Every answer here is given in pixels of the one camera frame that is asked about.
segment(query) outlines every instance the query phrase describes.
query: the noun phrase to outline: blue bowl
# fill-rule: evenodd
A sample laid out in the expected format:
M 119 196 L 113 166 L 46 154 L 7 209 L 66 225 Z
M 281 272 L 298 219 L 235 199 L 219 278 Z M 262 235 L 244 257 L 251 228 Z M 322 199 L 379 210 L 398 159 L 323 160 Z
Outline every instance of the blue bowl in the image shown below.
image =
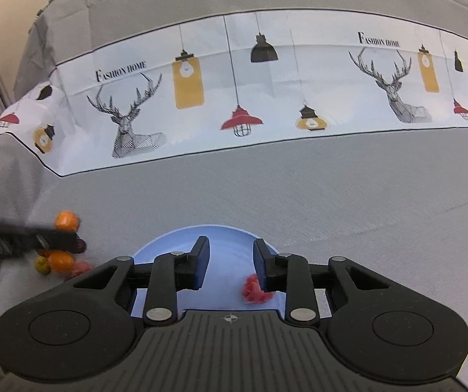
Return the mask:
M 254 240 L 248 231 L 224 225 L 196 225 L 171 231 L 157 237 L 141 248 L 134 257 L 136 264 L 153 262 L 158 255 L 174 250 L 189 252 L 199 236 L 210 241 L 210 262 L 200 290 L 181 290 L 177 293 L 178 311 L 186 309 L 246 311 L 276 309 L 284 314 L 285 293 L 276 292 L 265 303 L 247 303 L 241 295 L 245 280 L 255 274 L 252 259 Z M 271 252 L 277 253 L 268 244 Z M 132 315 L 141 317 L 146 289 L 138 289 Z

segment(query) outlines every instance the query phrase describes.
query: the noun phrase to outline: metal screw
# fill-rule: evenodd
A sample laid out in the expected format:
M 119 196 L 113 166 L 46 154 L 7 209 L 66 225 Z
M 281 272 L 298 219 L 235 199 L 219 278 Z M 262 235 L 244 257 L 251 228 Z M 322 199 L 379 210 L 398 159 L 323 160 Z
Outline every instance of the metal screw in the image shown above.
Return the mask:
M 44 249 L 50 249 L 49 243 L 47 243 L 47 241 L 43 238 L 43 236 L 42 236 L 41 234 L 37 234 L 37 235 L 36 235 L 36 238 L 38 239 L 40 245 L 41 245 Z
M 308 308 L 296 308 L 290 313 L 290 316 L 297 321 L 310 321 L 315 318 L 316 313 Z
M 172 311 L 167 308 L 152 308 L 147 311 L 147 318 L 152 321 L 165 321 L 172 317 Z

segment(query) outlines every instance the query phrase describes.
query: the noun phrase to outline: black lamp illustration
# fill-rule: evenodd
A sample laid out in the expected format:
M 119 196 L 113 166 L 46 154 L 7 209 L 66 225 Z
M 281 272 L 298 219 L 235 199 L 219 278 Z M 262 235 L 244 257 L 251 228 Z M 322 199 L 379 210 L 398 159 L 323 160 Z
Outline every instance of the black lamp illustration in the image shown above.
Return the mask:
M 254 12 L 256 16 L 257 23 L 257 35 L 256 35 L 256 45 L 252 48 L 250 53 L 250 61 L 252 63 L 259 63 L 262 61 L 272 61 L 277 60 L 276 49 L 269 43 L 267 43 L 266 38 L 262 35 L 261 30 L 259 30 L 259 20 L 257 18 L 257 12 Z
M 457 50 L 454 51 L 454 56 L 455 56 L 455 70 L 457 72 L 464 72 L 463 67 L 462 67 L 462 62 L 459 59 L 459 56 L 457 55 Z
M 227 35 L 227 44 L 229 47 L 229 55 L 230 55 L 230 67 L 232 68 L 232 79 L 234 81 L 234 90 L 235 90 L 235 98 L 237 101 L 236 110 L 232 112 L 232 117 L 223 122 L 221 125 L 221 129 L 233 129 L 234 135 L 236 137 L 246 137 L 252 132 L 251 125 L 263 124 L 263 121 L 255 116 L 250 116 L 249 112 L 243 109 L 239 104 L 239 95 L 237 93 L 237 82 L 235 80 L 235 72 L 234 72 L 234 61 L 232 60 L 232 50 L 230 49 L 230 39 L 229 39 L 229 32 L 227 29 L 227 21 L 225 16 L 223 16 L 223 23 L 225 25 L 225 33 Z
M 301 113 L 301 118 L 297 120 L 296 127 L 299 129 L 308 129 L 309 131 L 315 131 L 316 129 L 325 129 L 329 123 L 323 118 L 317 116 L 314 109 L 308 106 L 306 101 L 305 92 L 303 88 L 303 80 L 301 79 L 301 74 L 299 72 L 299 63 L 298 57 L 296 54 L 296 43 L 294 41 L 294 36 L 292 34 L 292 28 L 290 30 L 290 37 L 292 38 L 292 48 L 294 50 L 294 59 L 296 61 L 296 71 L 298 73 L 299 85 L 301 87 L 301 93 L 303 94 L 303 108 L 299 111 Z
M 457 51 L 456 51 L 455 52 L 455 67 L 456 68 L 457 68 L 457 61 L 459 61 L 459 63 L 460 63 L 460 60 L 457 57 Z M 468 121 L 468 109 L 465 108 L 465 107 L 462 107 L 460 105 L 460 103 L 455 99 L 455 93 L 453 91 L 453 85 L 452 85 L 452 80 L 451 80 L 450 75 L 448 75 L 448 81 L 450 83 L 450 89 L 452 90 L 453 113 L 455 113 L 456 115 L 459 115 L 460 117 L 462 117 L 463 120 Z

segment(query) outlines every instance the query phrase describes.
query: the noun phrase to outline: light bulb illustration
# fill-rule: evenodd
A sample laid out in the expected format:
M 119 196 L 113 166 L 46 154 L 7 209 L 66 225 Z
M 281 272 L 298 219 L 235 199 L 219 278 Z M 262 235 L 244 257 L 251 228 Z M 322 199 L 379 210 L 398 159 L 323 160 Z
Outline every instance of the light bulb illustration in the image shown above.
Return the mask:
M 194 68 L 188 62 L 188 60 L 183 60 L 181 63 L 180 74 L 184 78 L 188 78 L 194 73 Z
M 40 127 L 34 131 L 34 145 L 40 151 L 40 153 L 45 154 L 52 150 L 54 136 L 55 132 L 53 125 Z
M 178 109 L 201 106 L 204 103 L 203 80 L 199 60 L 183 48 L 183 35 L 180 29 L 181 55 L 172 62 L 174 97 Z
M 421 71 L 421 77 L 423 77 L 425 90 L 428 93 L 438 93 L 439 84 L 437 83 L 437 77 L 433 69 L 433 60 L 430 52 L 422 44 L 417 54 L 417 59 L 419 60 L 419 70 Z
M 312 129 L 314 129 L 314 128 L 317 128 L 318 126 L 319 126 L 318 122 L 314 121 L 314 119 L 308 118 L 308 119 L 306 120 L 306 127 L 307 127 L 307 128 L 312 128 Z
M 314 109 L 306 104 L 299 112 L 301 113 L 301 119 L 296 122 L 296 127 L 299 129 L 314 131 L 316 129 L 325 129 L 329 125 L 327 121 L 316 115 Z

